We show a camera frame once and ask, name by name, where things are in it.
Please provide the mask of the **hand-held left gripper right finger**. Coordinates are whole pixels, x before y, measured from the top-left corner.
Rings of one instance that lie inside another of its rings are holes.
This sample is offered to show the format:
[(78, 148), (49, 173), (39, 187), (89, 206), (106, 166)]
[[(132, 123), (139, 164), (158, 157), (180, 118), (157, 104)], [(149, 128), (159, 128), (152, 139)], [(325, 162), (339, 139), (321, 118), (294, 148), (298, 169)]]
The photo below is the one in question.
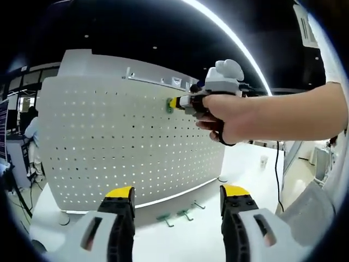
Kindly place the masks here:
[(226, 261), (303, 261), (311, 252), (291, 228), (268, 209), (260, 209), (242, 187), (220, 186), (221, 233)]

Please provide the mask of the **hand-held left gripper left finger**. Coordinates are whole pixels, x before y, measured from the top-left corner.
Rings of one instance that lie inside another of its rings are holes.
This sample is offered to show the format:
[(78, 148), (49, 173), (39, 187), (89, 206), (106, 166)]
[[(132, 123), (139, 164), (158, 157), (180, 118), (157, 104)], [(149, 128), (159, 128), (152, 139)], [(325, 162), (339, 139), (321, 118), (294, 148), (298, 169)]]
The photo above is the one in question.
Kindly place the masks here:
[(51, 261), (132, 261), (135, 235), (135, 188), (108, 192), (96, 211), (89, 211), (50, 253)]

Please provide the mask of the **person's right hand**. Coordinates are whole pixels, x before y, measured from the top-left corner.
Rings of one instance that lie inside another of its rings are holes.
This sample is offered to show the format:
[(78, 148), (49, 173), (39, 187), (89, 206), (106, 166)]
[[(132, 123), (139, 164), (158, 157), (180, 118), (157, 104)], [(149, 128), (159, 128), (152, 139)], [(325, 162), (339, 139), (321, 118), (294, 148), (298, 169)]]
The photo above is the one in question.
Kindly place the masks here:
[(209, 114), (199, 118), (196, 125), (210, 131), (209, 137), (218, 142), (219, 121), (223, 121), (222, 139), (226, 144), (264, 139), (263, 119), (259, 118), (263, 102), (264, 97), (209, 95), (203, 98), (203, 105)]

